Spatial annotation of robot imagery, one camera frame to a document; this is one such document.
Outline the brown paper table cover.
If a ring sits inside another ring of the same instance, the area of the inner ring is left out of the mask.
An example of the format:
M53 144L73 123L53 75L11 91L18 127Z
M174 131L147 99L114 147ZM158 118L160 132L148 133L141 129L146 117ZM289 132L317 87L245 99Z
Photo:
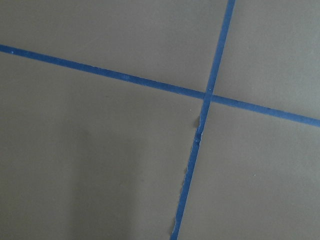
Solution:
M317 0L3 0L3 240L317 240Z

